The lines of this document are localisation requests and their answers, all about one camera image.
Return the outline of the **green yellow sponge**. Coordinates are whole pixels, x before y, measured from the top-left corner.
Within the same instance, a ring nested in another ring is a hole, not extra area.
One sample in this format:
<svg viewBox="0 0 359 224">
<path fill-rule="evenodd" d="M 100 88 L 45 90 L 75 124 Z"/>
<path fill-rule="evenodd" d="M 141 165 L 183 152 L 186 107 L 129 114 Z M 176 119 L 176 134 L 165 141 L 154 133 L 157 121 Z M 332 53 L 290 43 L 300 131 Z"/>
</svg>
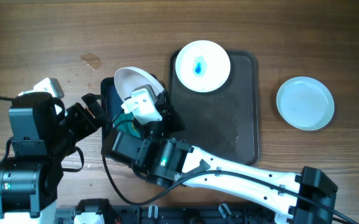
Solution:
<svg viewBox="0 0 359 224">
<path fill-rule="evenodd" d="M 116 121 L 114 122 L 114 126 L 117 126 L 119 122 L 121 122 L 122 120 L 133 120 L 134 116 L 132 113 L 129 114 L 121 114 L 118 116 L 118 118 L 116 119 Z M 134 123 L 130 123 L 130 122 L 124 122 L 121 123 L 118 127 L 118 130 L 124 131 L 125 133 L 131 134 L 137 138 L 140 138 L 139 135 L 139 130 L 137 127 L 135 127 Z"/>
</svg>

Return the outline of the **white plate blue stain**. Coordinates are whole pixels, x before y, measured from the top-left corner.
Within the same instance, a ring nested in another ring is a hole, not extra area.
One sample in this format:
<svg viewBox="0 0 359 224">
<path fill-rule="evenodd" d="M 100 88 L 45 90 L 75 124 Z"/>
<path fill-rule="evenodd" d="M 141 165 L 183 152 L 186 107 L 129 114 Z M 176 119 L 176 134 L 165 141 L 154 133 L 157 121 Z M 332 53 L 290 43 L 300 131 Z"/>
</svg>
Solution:
<svg viewBox="0 0 359 224">
<path fill-rule="evenodd" d="M 132 91 L 144 85 L 150 85 L 156 96 L 165 90 L 156 77 L 137 67 L 118 69 L 114 75 L 114 85 L 122 101 L 129 98 Z"/>
<path fill-rule="evenodd" d="M 294 77 L 284 82 L 276 95 L 281 117 L 303 131 L 316 131 L 331 122 L 335 112 L 329 89 L 311 77 Z"/>
<path fill-rule="evenodd" d="M 175 61 L 177 78 L 198 93 L 219 89 L 230 76 L 230 58 L 223 47 L 209 40 L 197 40 L 180 50 Z"/>
</svg>

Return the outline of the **white plate blue stain front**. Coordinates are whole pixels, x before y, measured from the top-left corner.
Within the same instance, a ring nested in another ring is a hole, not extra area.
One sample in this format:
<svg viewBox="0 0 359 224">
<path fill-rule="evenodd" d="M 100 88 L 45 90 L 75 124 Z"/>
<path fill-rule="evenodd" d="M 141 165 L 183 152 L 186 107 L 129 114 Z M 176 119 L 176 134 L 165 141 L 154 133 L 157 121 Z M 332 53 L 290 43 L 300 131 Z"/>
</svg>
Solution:
<svg viewBox="0 0 359 224">
<path fill-rule="evenodd" d="M 276 95 L 281 117 L 303 131 L 316 131 L 331 122 L 335 112 L 329 89 L 311 77 L 294 77 L 284 82 Z"/>
</svg>

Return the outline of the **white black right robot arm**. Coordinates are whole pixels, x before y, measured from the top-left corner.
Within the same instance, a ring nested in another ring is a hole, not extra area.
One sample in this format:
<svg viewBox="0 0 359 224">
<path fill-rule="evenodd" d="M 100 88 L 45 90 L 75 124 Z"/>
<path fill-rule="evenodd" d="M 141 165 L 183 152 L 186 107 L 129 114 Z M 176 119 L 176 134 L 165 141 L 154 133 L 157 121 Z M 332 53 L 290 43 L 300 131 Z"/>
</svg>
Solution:
<svg viewBox="0 0 359 224">
<path fill-rule="evenodd" d="M 140 178 L 164 188 L 145 204 L 184 185 L 262 205 L 275 213 L 275 223 L 332 223 L 338 216 L 338 187 L 321 170 L 305 166 L 299 174 L 276 172 L 222 159 L 169 136 L 184 129 L 173 107 L 153 110 L 152 119 L 114 117 L 102 150 L 104 159 L 122 162 Z"/>
</svg>

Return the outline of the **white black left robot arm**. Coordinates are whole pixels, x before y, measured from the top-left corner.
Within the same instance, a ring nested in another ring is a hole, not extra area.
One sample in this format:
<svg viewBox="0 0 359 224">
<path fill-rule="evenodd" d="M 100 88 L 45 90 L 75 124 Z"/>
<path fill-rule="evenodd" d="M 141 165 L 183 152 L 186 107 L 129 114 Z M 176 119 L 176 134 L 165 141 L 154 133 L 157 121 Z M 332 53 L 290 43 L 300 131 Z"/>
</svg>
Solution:
<svg viewBox="0 0 359 224">
<path fill-rule="evenodd" d="M 78 153 L 77 142 L 109 121 L 102 97 L 88 93 L 83 103 L 66 108 L 47 92 L 33 92 L 11 100 L 12 137 L 0 162 L 0 223 L 53 223 L 57 187 L 64 172 L 62 161 Z"/>
</svg>

